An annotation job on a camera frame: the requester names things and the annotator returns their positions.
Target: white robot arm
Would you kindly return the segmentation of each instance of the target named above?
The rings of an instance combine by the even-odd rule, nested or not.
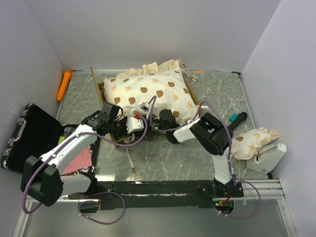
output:
[[[228,126],[231,136],[233,136],[233,130],[246,119],[247,113],[245,112],[235,118]],[[189,121],[188,125],[169,132],[167,138],[171,143],[198,139],[202,146],[212,154],[215,180],[224,185],[231,181],[233,171],[227,159],[229,140],[223,125],[216,117],[206,113],[195,121]]]
[[[96,188],[96,178],[84,173],[70,176],[60,176],[60,174],[84,148],[97,140],[97,136],[104,136],[109,132],[126,136],[128,133],[144,129],[141,119],[125,118],[118,121],[119,110],[119,106],[106,103],[101,111],[86,117],[82,124],[57,147],[40,158],[29,157],[24,164],[21,191],[24,192],[35,171],[45,162],[47,165],[41,169],[28,189],[28,195],[40,203],[50,206],[60,196],[85,193],[89,188]]]

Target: silver latch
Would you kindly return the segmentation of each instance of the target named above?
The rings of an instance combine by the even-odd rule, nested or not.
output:
[[[4,155],[4,156],[9,155],[10,151],[11,151],[11,148],[5,149],[4,152],[3,152],[3,155]]]
[[[27,110],[23,110],[21,113],[21,116],[25,116],[27,112],[28,112]]]
[[[2,162],[2,165],[3,165],[3,167],[4,167],[5,169],[8,169],[8,166],[6,166],[6,160],[4,160],[4,161]]]

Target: white wall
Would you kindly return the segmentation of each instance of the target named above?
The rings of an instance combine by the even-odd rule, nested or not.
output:
[[[280,0],[27,0],[67,69],[241,72]]]
[[[241,80],[256,126],[278,130],[281,180],[299,236],[315,236],[316,1],[282,0]]]
[[[0,152],[23,108],[56,114],[63,66],[25,0],[0,1]],[[0,169],[0,236],[13,235],[21,211],[21,175]]]

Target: pillow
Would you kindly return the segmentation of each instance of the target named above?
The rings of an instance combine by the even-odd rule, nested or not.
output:
[[[105,79],[106,100],[123,108],[123,114],[133,117],[143,102],[149,102],[156,95],[153,114],[159,115],[163,109],[170,109],[179,124],[192,119],[197,107],[182,77],[181,69],[176,68],[159,73]]]
[[[258,154],[257,148],[279,137],[280,135],[276,134],[274,130],[268,131],[262,127],[241,133],[238,137],[232,139],[232,155],[236,159],[251,159],[254,154]]]

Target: white cord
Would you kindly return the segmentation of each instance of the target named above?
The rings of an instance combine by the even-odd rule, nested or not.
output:
[[[132,133],[129,137],[124,138],[124,143],[130,143],[135,140],[135,134]]]
[[[136,179],[136,171],[135,171],[135,167],[134,167],[134,164],[132,162],[132,159],[129,155],[129,152],[128,152],[128,147],[126,147],[126,150],[127,150],[127,157],[128,157],[128,160],[129,160],[129,163],[130,163],[130,166],[132,167],[132,172],[134,174],[134,178]]]
[[[197,81],[198,78],[189,72],[187,66],[183,62],[179,62],[179,63],[181,63],[183,67],[185,68],[184,72],[188,75],[188,77],[191,78],[193,81]]]

